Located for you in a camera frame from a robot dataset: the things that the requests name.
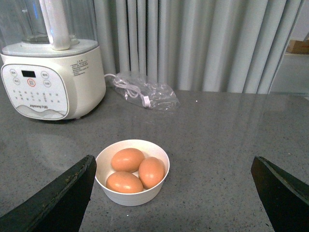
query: egg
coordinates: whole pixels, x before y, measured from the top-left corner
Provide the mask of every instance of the egg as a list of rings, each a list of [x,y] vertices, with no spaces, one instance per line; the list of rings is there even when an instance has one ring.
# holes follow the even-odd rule
[[[137,193],[143,191],[140,179],[132,173],[115,172],[106,180],[106,187],[120,193]]]
[[[111,161],[112,168],[118,172],[133,173],[139,169],[145,159],[144,154],[136,148],[126,148],[118,151]]]
[[[139,178],[145,189],[156,186],[163,180],[164,175],[165,167],[160,159],[148,157],[141,162],[139,167]]]

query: red button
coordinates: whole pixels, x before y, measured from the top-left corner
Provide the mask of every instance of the red button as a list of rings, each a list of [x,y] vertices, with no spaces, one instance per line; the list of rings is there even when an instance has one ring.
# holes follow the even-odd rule
[[[30,85],[31,87],[35,87],[35,81],[34,80],[32,80],[32,79],[28,79],[27,80],[27,83],[28,83],[28,85]]]

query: curtain fold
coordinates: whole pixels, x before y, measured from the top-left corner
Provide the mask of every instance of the curtain fold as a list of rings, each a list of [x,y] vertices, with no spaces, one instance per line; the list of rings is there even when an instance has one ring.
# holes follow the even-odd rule
[[[268,93],[305,0],[94,0],[103,68],[173,89]]]

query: plastic bag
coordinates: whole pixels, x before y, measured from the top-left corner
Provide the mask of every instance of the plastic bag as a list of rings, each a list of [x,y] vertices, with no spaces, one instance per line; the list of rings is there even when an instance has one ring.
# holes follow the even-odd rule
[[[176,94],[167,84],[147,81],[139,72],[121,72],[105,75],[126,101],[153,110],[175,110],[180,106]]]

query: digital display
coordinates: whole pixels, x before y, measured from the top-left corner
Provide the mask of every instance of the digital display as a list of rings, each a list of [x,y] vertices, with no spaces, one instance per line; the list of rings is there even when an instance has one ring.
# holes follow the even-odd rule
[[[22,70],[21,73],[23,74],[24,77],[36,77],[34,71],[25,71]]]

